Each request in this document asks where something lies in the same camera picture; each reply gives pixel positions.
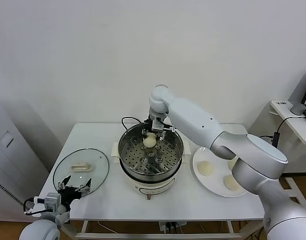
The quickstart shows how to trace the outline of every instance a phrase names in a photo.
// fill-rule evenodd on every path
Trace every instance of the cable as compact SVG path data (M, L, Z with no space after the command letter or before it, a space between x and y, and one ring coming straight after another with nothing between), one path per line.
M279 129L281 128L281 126L283 125L283 123L287 120L287 119L306 119L306 116L289 116L287 118L285 118L282 123L279 125L278 129L277 129L277 133L279 133Z
M264 136L260 136L260 138L270 138L270 139L273 139L273 136L264 135Z
M221 224L221 229L219 230L220 233L222 232L222 229L223 229L223 222Z
M169 234L170 234L172 228L171 228L171 223L169 221L166 223L166 227L168 228L168 231L169 231Z
M178 224L179 230L181 231L182 234L184 234L182 227Z
M101 227L103 227L103 228L105 228L105 229L107 229L107 230L109 230L109 231L111 231L111 232L113 232L113 233L118 234L118 232L116 232L116 231L114 231L114 230L112 230L112 229L110 229L110 228L108 228L108 227L105 227L104 225L100 224L99 221L97 221L97 223L98 223L98 225L100 225Z
M141 123L141 121L140 121L139 119L137 119L137 118L135 118L135 117L133 117L133 116L125 116L125 117L122 118L122 125L123 125L123 127L124 127L126 130L127 130L127 127L126 127L125 124L124 124L124 119L134 119L134 120L138 121L139 123Z
M262 229L260 229L260 231L259 231L259 234L258 234L258 236L256 236L255 234L254 234L254 236L257 238L257 240L260 240L260 237L261 237L261 234L262 234L262 231L264 230L264 228L262 227Z
M174 229L175 229L175 233L177 234L177 230L176 230L176 222L175 222L175 221L173 221L173 222L172 222L172 226L174 227Z
M23 212L26 212L26 203L27 202L34 202L34 198L33 197L30 197L30 198L28 198L28 199L26 199L25 201L24 201L24 203L23 203Z
M23 212L24 212L24 214L25 215L27 215L27 216L31 216L31 215L34 215L34 214L41 214L41 213L45 213L45 212L53 212L53 210L52 209L45 209L45 210L41 210L41 211L35 211L35 212L31 212L32 211L32 209L30 209L30 210L28 210L28 211L26 211L26 203L27 202L31 202L31 203L33 203L34 202L34 198L33 197L30 197L30 198L28 198L28 199L26 199L25 201L24 201L24 203L23 203Z
M283 125L283 123L288 120L288 119L306 119L306 116L289 116L287 118L285 118L282 123L279 125L278 129L276 132L274 132L274 136L273 136L273 140L272 140L272 146L276 147L278 146L278 141L279 141L279 137L280 137L280 133L279 130L281 129L281 126Z
M201 224L199 224L199 226L201 226L202 230L203 230L204 232L206 232L205 229L203 228L203 226L202 226Z
M31 215L34 215L34 214L41 214L41 213L45 213L45 212L49 212L49 213L52 213L53 210L52 209L45 209L45 210L41 210L41 211L35 211L35 212L26 212L25 215L27 216L31 216Z

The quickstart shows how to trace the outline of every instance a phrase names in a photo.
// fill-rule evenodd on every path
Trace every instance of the pot lid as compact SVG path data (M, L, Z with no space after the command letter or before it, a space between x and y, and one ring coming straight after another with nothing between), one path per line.
M97 149L79 149L66 156L56 167L53 184L58 190L58 183L69 177L67 186L79 188L91 179L90 193L98 189L106 179L109 170L108 159Z

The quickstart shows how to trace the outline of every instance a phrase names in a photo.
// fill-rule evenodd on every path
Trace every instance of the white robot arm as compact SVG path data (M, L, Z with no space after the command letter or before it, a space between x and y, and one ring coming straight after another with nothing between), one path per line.
M215 118L195 103L175 97L164 85L153 90L150 99L152 131L163 135L165 117L197 145L231 160L236 181L259 195L264 206L264 227L270 240L306 239L306 209L294 203L279 183L288 161L283 153L251 134L224 131Z

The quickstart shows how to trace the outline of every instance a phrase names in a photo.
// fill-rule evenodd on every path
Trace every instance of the white plate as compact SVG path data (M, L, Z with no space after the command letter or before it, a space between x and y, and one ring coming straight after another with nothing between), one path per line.
M210 176L202 175L197 164L202 161L209 161L214 166L214 172ZM240 187L237 191L232 191L224 185L224 176L232 174L228 168L228 161L215 156L210 150L205 147L198 149L193 157L193 169L196 177L208 190L224 197L239 197L247 191Z

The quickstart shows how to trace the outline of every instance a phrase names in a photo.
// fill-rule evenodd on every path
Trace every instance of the wooden floor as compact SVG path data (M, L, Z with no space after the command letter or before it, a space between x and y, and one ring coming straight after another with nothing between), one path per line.
M294 177L294 180L300 190L302 191L303 195L306 198L306 176ZM282 186L285 189L289 189L288 184L286 181L281 178L280 180ZM158 222L100 222L102 225L115 230L119 233L141 233L141 234L148 234L148 233L161 233L159 231ZM21 231L28 223L23 222L1 222L0 221L0 240L17 240ZM82 228L82 221L71 221L79 231ZM243 227L246 222L233 222L234 231L238 232L240 227ZM228 227L226 223L223 224L221 222L189 222L187 225L182 226L182 230L184 233L228 233ZM88 225L87 232L89 233L110 233L109 230L101 227L96 221L92 221ZM61 240L69 240L70 238L63 232L61 232ZM266 234L264 231L261 232L260 240L266 240Z

